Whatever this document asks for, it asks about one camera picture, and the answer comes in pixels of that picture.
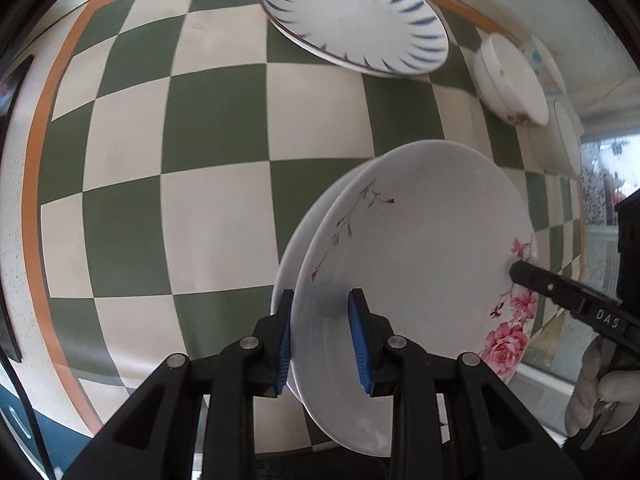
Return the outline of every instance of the white bowl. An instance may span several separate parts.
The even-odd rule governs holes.
[[[544,126],[549,120],[545,93],[526,58],[511,41],[493,33],[480,46],[480,56],[514,126]]]
[[[325,215],[296,283],[291,368],[316,424],[349,449],[390,454],[392,399],[368,397],[358,379],[352,288],[397,334],[447,357],[478,352],[507,381],[537,307],[508,271],[535,252],[518,191],[475,150],[424,140],[375,160]],[[510,306],[516,298],[526,312]]]
[[[520,53],[533,68],[547,96],[566,94],[564,77],[554,56],[542,41],[532,36],[520,47]]]
[[[293,231],[289,243],[284,249],[284,254],[278,267],[278,273],[276,274],[276,281],[273,285],[273,291],[271,293],[271,314],[275,314],[278,309],[282,291],[286,288],[296,288],[296,281],[298,280],[300,267],[305,258],[306,250],[309,248],[309,244],[316,234],[316,230],[324,218],[324,215],[329,211],[329,208],[344,188],[371,162],[371,160],[363,162],[331,184],[309,208],[309,211],[303,216],[296,230]],[[291,373],[289,373],[287,378],[287,385],[296,398],[300,400],[300,394],[298,393],[298,388]]]
[[[574,122],[560,99],[549,98],[548,108],[548,124],[529,129],[533,153],[545,171],[577,178],[582,159]]]
[[[478,96],[487,105],[489,110],[500,117],[503,121],[510,122],[512,111],[507,107],[504,99],[498,93],[494,82],[489,76],[489,71],[482,59],[482,53],[478,50],[474,57],[474,81],[478,89]]]

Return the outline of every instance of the plate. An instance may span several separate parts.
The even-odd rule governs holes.
[[[449,55],[425,0],[260,0],[274,26],[309,52],[377,76],[419,75]]]
[[[311,208],[309,208],[309,211],[303,216],[296,230],[293,231],[289,243],[284,249],[284,254],[278,267],[278,273],[276,274],[276,281],[273,285],[273,292],[271,293],[271,314],[275,314],[278,309],[282,291],[286,288],[296,288],[296,281],[298,280],[302,261],[305,259],[306,250],[309,248],[309,244],[316,234],[316,230],[324,218],[324,215],[329,211],[331,204],[333,204],[335,199],[343,192],[347,184],[370,163],[370,160],[363,162],[331,184],[318,200],[314,202]],[[289,377],[287,378],[287,385],[296,398],[300,400],[300,394],[298,393],[298,388],[291,373],[289,373]]]
[[[360,385],[352,288],[397,334],[451,358],[477,352],[508,381],[538,305],[508,271],[535,256],[527,207],[484,155],[424,140],[373,161],[324,216],[296,283],[291,369],[316,424],[349,449],[390,455],[392,399]]]

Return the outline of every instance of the metal screw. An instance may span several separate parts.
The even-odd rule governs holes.
[[[401,335],[393,335],[387,342],[391,348],[404,348],[406,346],[406,339]]]
[[[467,366],[478,366],[480,364],[480,358],[478,354],[465,352],[462,354],[462,362]]]
[[[187,362],[187,358],[184,354],[171,354],[166,359],[166,364],[169,368],[180,368],[185,362]]]
[[[260,341],[258,340],[258,338],[252,335],[243,337],[240,340],[240,346],[245,350],[251,350],[253,348],[256,348],[259,344],[260,344]]]

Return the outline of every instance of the hand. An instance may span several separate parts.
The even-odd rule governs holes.
[[[568,436],[587,428],[593,420],[593,408],[601,399],[617,402],[602,434],[613,433],[628,423],[640,406],[640,370],[614,370],[598,380],[600,338],[594,339],[582,355],[582,368],[564,414]]]

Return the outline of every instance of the blue patterned plate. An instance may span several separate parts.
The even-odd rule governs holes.
[[[305,50],[377,76],[432,72],[449,54],[425,0],[260,0],[273,25]]]

